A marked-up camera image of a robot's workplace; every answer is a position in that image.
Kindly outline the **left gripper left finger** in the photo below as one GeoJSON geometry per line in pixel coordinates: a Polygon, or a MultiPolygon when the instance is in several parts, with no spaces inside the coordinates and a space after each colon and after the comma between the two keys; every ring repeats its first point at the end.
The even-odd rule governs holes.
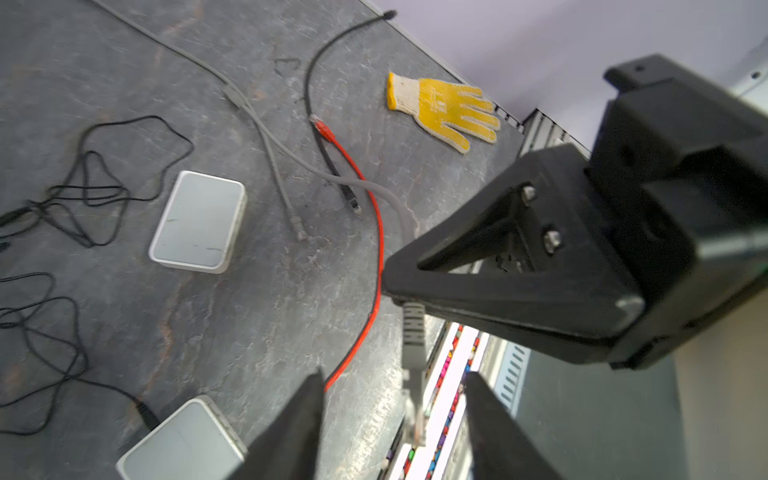
{"type": "Polygon", "coordinates": [[[308,375],[275,420],[247,449],[231,479],[313,479],[321,444],[323,372],[308,375]]]}

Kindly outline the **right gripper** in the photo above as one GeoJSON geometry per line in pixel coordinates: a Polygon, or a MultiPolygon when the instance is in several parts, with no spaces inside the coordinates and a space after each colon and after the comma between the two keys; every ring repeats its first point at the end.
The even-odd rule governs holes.
{"type": "Polygon", "coordinates": [[[393,254],[384,293],[615,369],[650,367],[761,293],[766,115],[661,55],[604,77],[618,94],[589,176],[615,211],[624,262],[587,159],[565,144],[518,158],[393,254]]]}

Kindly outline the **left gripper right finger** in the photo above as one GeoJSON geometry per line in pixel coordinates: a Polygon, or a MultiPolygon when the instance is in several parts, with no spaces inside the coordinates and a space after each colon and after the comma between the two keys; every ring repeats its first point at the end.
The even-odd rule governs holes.
{"type": "Polygon", "coordinates": [[[562,479],[477,372],[465,381],[474,479],[562,479]]]}

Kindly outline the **yellow work glove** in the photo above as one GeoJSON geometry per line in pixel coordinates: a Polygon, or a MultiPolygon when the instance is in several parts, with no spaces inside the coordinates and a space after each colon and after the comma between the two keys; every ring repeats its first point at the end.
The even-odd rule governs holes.
{"type": "Polygon", "coordinates": [[[389,72],[386,99],[390,110],[410,115],[423,130],[459,153],[470,150],[467,135],[489,144],[497,142],[501,120],[478,87],[389,72]]]}

